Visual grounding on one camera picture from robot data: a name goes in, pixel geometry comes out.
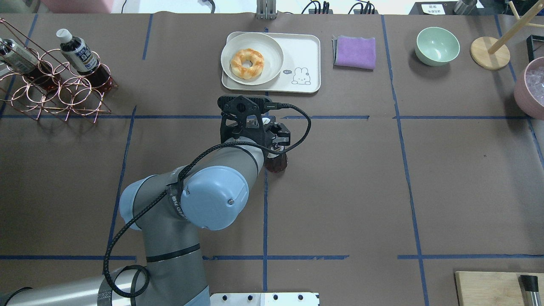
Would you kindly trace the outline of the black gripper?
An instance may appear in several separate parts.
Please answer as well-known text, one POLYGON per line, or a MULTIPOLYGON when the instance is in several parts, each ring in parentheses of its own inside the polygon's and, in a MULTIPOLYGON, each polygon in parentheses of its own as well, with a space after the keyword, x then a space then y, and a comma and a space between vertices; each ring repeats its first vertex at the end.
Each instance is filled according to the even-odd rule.
POLYGON ((291 145, 291 132, 274 117, 232 118, 233 141, 253 142, 264 151, 274 151, 279 146, 291 145))

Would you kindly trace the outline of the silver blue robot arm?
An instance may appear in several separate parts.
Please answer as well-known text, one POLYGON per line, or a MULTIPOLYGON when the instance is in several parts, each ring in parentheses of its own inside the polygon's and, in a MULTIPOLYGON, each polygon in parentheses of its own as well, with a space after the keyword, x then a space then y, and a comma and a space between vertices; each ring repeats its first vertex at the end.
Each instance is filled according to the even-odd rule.
POLYGON ((245 208, 263 167, 287 162, 291 132, 270 118, 220 124, 221 143, 170 173, 136 181, 120 196, 125 226, 107 247, 101 278, 23 287, 2 306, 209 306, 199 229, 223 230, 245 208), (128 229, 140 230, 146 265, 110 268, 128 229))

